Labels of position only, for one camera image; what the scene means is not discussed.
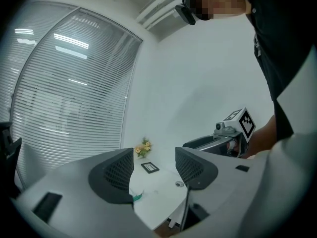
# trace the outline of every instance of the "person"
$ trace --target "person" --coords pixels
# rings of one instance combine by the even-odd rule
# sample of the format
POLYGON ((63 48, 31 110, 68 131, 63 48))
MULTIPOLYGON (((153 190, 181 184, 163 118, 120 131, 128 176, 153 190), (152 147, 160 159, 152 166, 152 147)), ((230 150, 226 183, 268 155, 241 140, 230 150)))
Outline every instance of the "person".
POLYGON ((274 115, 254 132, 243 158, 269 150, 293 134, 277 101, 316 45, 313 0, 185 0, 201 20, 246 14, 255 30, 255 56, 266 78, 274 104, 274 115))

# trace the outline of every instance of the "window blinds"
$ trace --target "window blinds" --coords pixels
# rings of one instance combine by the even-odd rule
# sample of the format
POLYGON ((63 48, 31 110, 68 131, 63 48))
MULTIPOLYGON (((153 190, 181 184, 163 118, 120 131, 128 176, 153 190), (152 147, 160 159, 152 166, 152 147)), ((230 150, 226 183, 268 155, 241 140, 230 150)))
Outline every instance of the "window blinds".
POLYGON ((35 44, 75 7, 33 3, 8 26, 0 48, 0 121, 9 121, 16 81, 35 44))
POLYGON ((134 61, 141 40, 79 9, 31 53, 15 91, 12 137, 22 137, 24 185, 70 161, 120 148, 134 61))

